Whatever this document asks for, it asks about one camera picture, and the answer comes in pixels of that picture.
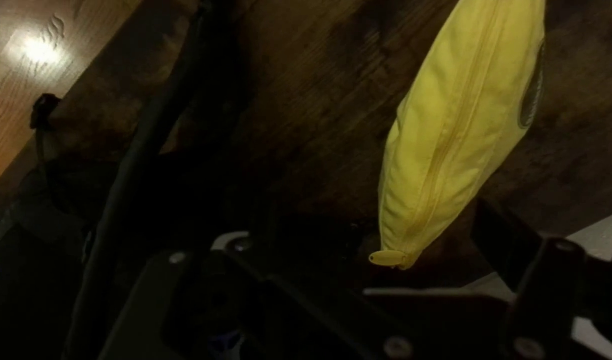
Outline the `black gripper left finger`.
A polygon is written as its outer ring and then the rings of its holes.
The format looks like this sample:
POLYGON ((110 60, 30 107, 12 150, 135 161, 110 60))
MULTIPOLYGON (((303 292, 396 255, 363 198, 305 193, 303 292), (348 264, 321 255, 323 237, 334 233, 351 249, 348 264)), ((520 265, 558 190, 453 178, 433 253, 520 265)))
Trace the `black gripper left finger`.
POLYGON ((387 360, 387 315, 352 285, 352 233, 249 233, 150 257, 98 360, 387 360))

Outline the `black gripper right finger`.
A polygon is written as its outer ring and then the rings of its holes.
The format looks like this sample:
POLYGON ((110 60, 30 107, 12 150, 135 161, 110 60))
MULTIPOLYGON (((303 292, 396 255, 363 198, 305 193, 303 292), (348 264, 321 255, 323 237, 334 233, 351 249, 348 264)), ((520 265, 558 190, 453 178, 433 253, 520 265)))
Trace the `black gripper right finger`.
POLYGON ((574 319, 588 319, 612 343, 612 257, 593 255, 571 237, 540 236, 488 200, 477 204, 472 240, 516 293, 503 328, 507 356, 605 360, 574 338, 574 319))

